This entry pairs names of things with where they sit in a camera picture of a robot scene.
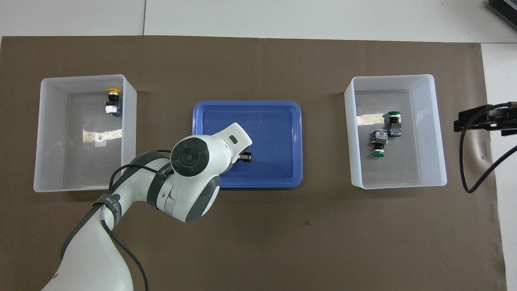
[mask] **brown mat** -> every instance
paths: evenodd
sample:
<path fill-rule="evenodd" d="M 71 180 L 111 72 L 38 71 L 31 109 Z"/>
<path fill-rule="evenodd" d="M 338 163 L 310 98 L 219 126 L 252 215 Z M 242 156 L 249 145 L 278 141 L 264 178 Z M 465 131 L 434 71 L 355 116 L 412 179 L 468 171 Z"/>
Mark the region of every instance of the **brown mat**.
<path fill-rule="evenodd" d="M 137 153 L 189 135 L 201 100 L 293 100 L 302 109 L 298 187 L 223 191 L 189 225 L 144 203 L 128 211 L 115 233 L 152 290 L 506 289 L 495 179 L 463 191 L 452 131 L 457 112 L 486 104 L 479 44 L 130 36 L 3 38 L 1 290 L 43 288 L 64 239 L 102 194 L 33 191 L 40 82 L 104 74 L 123 74 L 138 91 Z M 354 187 L 343 92 L 353 76 L 408 74 L 435 77 L 449 182 Z M 472 185 L 492 158 L 488 134 L 469 134 Z"/>

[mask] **white table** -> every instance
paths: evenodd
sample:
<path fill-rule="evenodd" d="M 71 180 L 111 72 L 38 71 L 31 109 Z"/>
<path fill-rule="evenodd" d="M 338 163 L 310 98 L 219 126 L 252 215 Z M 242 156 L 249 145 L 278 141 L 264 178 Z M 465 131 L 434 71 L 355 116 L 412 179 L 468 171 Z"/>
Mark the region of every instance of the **white table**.
<path fill-rule="evenodd" d="M 517 101 L 517 31 L 482 0 L 0 2 L 0 37 L 142 34 L 480 42 L 488 102 Z M 493 159 L 517 144 L 517 136 L 491 138 Z M 517 290 L 516 165 L 514 155 L 496 169 L 510 291 Z"/>

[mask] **white plastic bin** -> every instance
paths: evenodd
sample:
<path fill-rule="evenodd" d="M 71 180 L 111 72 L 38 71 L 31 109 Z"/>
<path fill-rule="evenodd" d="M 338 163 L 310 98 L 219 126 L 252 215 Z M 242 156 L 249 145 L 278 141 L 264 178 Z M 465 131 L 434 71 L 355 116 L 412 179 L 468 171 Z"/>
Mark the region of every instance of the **white plastic bin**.
<path fill-rule="evenodd" d="M 443 186 L 442 133 L 431 75 L 354 77 L 345 91 L 352 184 L 363 189 Z M 402 136 L 373 157 L 372 133 L 401 111 Z"/>
<path fill-rule="evenodd" d="M 105 112 L 109 88 L 121 90 L 121 117 Z M 136 90 L 123 75 L 41 82 L 35 191 L 107 189 L 135 150 Z"/>

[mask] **blue plastic lid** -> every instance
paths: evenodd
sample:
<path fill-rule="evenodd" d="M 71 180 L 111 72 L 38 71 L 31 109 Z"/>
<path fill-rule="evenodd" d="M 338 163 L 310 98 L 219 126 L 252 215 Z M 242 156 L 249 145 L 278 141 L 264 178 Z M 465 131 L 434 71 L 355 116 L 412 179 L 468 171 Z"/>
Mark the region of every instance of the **blue plastic lid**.
<path fill-rule="evenodd" d="M 222 188 L 291 188 L 303 177 L 301 109 L 292 101 L 201 101 L 192 133 L 212 135 L 237 122 L 253 144 L 253 162 L 221 175 Z"/>

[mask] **white robotic arm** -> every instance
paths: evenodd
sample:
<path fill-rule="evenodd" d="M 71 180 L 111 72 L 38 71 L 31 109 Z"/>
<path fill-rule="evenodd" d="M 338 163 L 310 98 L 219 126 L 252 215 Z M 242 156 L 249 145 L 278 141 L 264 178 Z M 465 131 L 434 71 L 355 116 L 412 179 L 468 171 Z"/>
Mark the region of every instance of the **white robotic arm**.
<path fill-rule="evenodd" d="M 118 223 L 135 201 L 193 222 L 210 209 L 220 188 L 219 174 L 239 159 L 252 141 L 233 123 L 212 136 L 193 135 L 177 143 L 166 158 L 158 152 L 137 156 L 111 189 L 94 204 L 62 248 L 62 262 L 42 291 L 133 290 L 129 269 L 108 229 Z"/>

